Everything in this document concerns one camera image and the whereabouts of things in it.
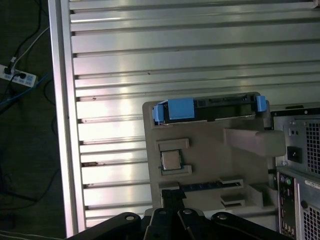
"dark floor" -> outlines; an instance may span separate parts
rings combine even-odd
[[[48,4],[43,0],[44,9]],[[0,64],[8,65],[20,42],[37,28],[38,5],[35,0],[0,1]],[[49,25],[48,17],[42,13],[41,29]],[[50,34],[43,37],[18,65],[17,69],[48,78],[37,88],[21,97],[17,104],[0,115],[0,164],[9,186],[18,194],[39,198],[47,188],[52,175],[59,168],[59,147],[52,133],[51,121],[55,107],[43,94],[44,85],[52,79],[52,57]],[[0,79],[0,96],[8,81]],[[17,92],[27,87],[12,84]],[[54,101],[54,86],[47,87],[50,99]],[[0,111],[6,105],[0,105]],[[55,238],[65,237],[65,220],[60,172],[55,176],[45,197],[34,206],[14,211],[30,202],[0,194],[0,216],[15,213],[16,227],[13,232],[43,235]]]

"plug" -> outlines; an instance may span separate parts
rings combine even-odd
[[[20,74],[19,74],[19,77],[20,77],[21,79],[25,79],[26,76],[27,76],[27,75],[26,75],[25,73],[20,73]]]
[[[8,74],[8,75],[11,75],[11,69],[10,69],[9,67],[6,67],[6,68],[4,69],[4,73],[5,73],[5,74]]]

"power socket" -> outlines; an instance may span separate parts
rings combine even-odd
[[[8,80],[10,81],[12,78],[12,74],[5,74],[5,68],[6,66],[0,65],[0,79]],[[15,76],[12,80],[13,83],[21,84],[30,88],[33,88],[33,86],[36,84],[37,76],[33,75],[31,73],[27,73],[25,71],[19,71],[15,70],[14,74],[25,74],[24,78],[21,78],[19,76]]]

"white cable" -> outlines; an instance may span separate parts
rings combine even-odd
[[[7,237],[7,238],[9,238],[9,239],[30,240],[30,239],[26,239],[26,238],[18,237],[18,236],[9,236],[9,235],[3,235],[3,234],[0,234],[0,236]]]
[[[56,237],[48,237],[48,236],[40,236],[40,235],[34,235],[34,234],[23,234],[19,232],[12,232],[12,231],[3,231],[0,230],[2,233],[7,233],[7,234],[13,234],[13,235],[22,235],[22,236],[29,236],[29,237],[38,237],[38,238],[44,238],[44,239],[52,239],[52,240],[63,240],[62,238],[56,238]]]
[[[46,31],[48,31],[49,29],[50,29],[50,27],[48,26],[45,30],[43,30],[43,32],[41,32],[41,33],[39,34],[39,36],[37,36],[36,39],[31,43],[31,45],[28,47],[28,49],[25,50],[24,53],[14,62],[13,66],[12,66],[12,68],[11,68],[11,73],[12,73],[12,72],[13,72],[13,73],[15,72],[17,63],[22,59],[22,57],[23,57],[24,55],[26,55],[26,53],[33,47],[33,45],[35,45],[35,43],[39,40],[39,38],[40,38]]]

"blue cable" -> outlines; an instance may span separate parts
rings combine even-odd
[[[34,87],[30,87],[30,88],[28,88],[27,90],[25,90],[24,92],[19,93],[18,95],[15,95],[14,97],[12,97],[12,98],[10,98],[10,99],[8,99],[8,100],[5,100],[5,101],[3,101],[3,102],[0,102],[0,105],[6,104],[6,103],[8,103],[8,102],[10,102],[10,101],[12,101],[12,100],[14,100],[14,99],[20,98],[22,95],[25,95],[27,92],[29,92],[29,91],[31,91],[32,89],[38,87],[38,85],[39,85],[40,83],[42,83],[42,82],[47,78],[47,76],[48,76],[48,73],[46,73],[45,75],[43,75],[43,77],[37,82],[37,84],[36,84]]]

